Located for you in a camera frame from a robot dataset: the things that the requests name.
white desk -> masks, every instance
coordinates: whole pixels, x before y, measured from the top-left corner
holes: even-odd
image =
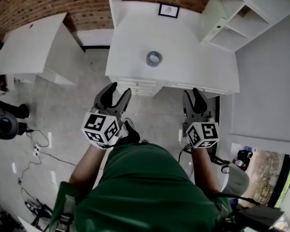
[[[77,85],[84,52],[62,21],[66,13],[23,25],[5,37],[0,75],[35,73],[58,84]]]
[[[158,51],[158,67],[146,55]],[[202,44],[182,21],[151,14],[127,14],[114,30],[106,73],[135,95],[154,96],[163,86],[205,92],[207,97],[239,92],[234,52]]]

framed picture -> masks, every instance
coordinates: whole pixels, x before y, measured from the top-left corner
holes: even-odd
[[[179,12],[179,6],[161,3],[159,7],[158,15],[177,18],[178,12]]]

green shirt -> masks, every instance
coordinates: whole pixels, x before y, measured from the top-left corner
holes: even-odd
[[[221,222],[224,207],[231,210],[226,198],[208,199],[174,157],[153,144],[111,151],[98,186],[85,197],[62,182],[51,224],[62,213],[66,194],[75,198],[78,232],[206,232]]]

white shelf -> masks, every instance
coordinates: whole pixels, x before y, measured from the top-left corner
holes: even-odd
[[[248,4],[250,8],[273,23],[290,14],[290,0],[252,0]]]
[[[236,15],[244,7],[243,0],[221,0],[228,18]]]
[[[248,43],[248,41],[248,38],[232,29],[223,29],[210,41],[210,43],[227,48],[231,51],[236,51],[241,46]]]
[[[249,11],[244,17],[235,15],[227,24],[227,27],[253,39],[269,28],[269,24],[253,10]]]
[[[199,40],[210,41],[228,22],[222,0],[209,0],[200,16]]]

drawer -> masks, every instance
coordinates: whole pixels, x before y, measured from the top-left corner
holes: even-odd
[[[216,94],[228,94],[229,92],[222,89],[216,89],[211,87],[204,87],[195,84],[187,84],[187,83],[176,83],[176,82],[167,82],[166,87],[176,87],[176,88],[183,88],[183,89],[193,89],[194,87],[202,92],[209,92],[209,93],[216,93]]]
[[[118,85],[129,87],[163,87],[166,84],[166,81],[137,77],[110,76],[110,79],[112,82],[117,82]]]
[[[117,86],[117,90],[120,94],[123,94],[128,88]],[[132,95],[139,95],[139,96],[154,96],[158,93],[160,88],[155,89],[143,89],[143,88],[130,88]]]

